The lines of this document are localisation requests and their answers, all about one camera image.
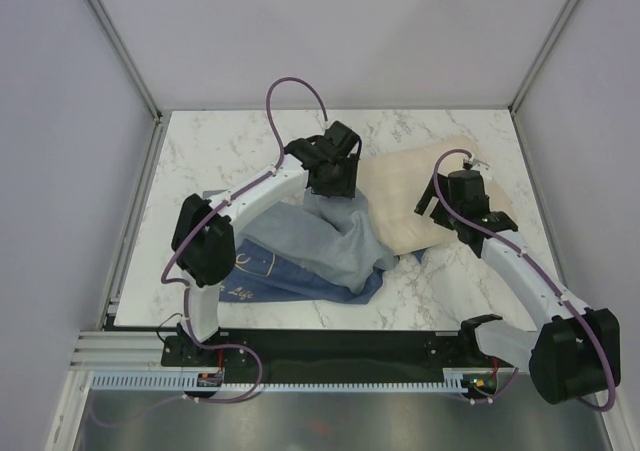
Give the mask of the cream white pillow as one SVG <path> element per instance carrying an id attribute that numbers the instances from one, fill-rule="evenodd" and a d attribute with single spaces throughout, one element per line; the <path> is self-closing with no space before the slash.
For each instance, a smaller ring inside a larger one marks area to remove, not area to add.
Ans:
<path id="1" fill-rule="evenodd" d="M 459 136 L 359 162 L 357 188 L 368 201 L 368 214 L 378 240 L 393 254 L 408 254 L 457 240 L 454 231 L 436 225 L 428 214 L 414 213 L 432 178 L 436 160 L 454 148 L 483 158 L 471 139 Z"/>

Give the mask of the blue denim pillowcase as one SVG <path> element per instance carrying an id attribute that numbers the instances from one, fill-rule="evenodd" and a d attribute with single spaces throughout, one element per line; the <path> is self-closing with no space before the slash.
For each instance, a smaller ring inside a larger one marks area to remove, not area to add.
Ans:
<path id="1" fill-rule="evenodd" d="M 239 236 L 236 262 L 221 283 L 224 303 L 321 300 L 365 305 L 399 256 L 374 233 L 368 201 L 307 191 L 303 203 L 279 202 Z"/>

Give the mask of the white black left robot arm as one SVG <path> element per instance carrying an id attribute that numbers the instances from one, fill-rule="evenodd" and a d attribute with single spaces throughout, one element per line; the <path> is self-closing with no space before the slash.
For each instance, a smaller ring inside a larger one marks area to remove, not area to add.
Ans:
<path id="1" fill-rule="evenodd" d="M 361 138 L 339 121 L 322 135 L 298 138 L 280 149 L 276 163 L 242 184 L 205 199 L 182 203 L 171 240 L 174 255 L 161 282 L 185 285 L 182 327 L 184 354 L 197 365 L 219 351 L 220 283 L 236 263 L 236 238 L 256 217 L 294 192 L 308 188 L 324 197 L 355 197 Z"/>

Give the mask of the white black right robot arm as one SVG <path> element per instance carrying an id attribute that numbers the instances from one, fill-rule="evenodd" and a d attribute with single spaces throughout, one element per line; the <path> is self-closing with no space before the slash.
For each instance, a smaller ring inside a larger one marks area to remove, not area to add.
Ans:
<path id="1" fill-rule="evenodd" d="M 550 276 L 511 217 L 491 210 L 481 174 L 434 173 L 414 211 L 454 231 L 508 285 L 535 324 L 524 331 L 495 314 L 467 319 L 456 343 L 460 359 L 476 366 L 492 357 L 523 370 L 550 404 L 604 392 L 606 401 L 590 407 L 611 410 L 621 381 L 617 318 L 606 308 L 593 309 Z"/>

